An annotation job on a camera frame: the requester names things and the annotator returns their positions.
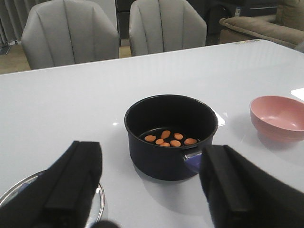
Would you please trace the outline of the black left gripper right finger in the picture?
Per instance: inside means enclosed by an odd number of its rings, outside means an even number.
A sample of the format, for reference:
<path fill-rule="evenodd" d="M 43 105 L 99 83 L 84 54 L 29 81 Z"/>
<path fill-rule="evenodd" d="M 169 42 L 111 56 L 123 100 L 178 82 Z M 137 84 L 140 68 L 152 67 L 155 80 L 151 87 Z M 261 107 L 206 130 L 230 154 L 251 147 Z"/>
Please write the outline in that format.
<path fill-rule="evenodd" d="M 304 194 L 227 145 L 207 146 L 199 177 L 216 228 L 302 228 Z"/>

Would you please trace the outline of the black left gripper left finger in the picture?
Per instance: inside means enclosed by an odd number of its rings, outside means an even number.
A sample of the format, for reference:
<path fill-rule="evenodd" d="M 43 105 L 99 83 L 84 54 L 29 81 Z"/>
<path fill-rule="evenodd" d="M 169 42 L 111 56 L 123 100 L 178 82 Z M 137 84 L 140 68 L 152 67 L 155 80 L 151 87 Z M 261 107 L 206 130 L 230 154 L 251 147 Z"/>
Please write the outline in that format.
<path fill-rule="evenodd" d="M 100 144 L 74 141 L 41 176 L 0 208 L 0 226 L 83 228 L 101 173 Z"/>

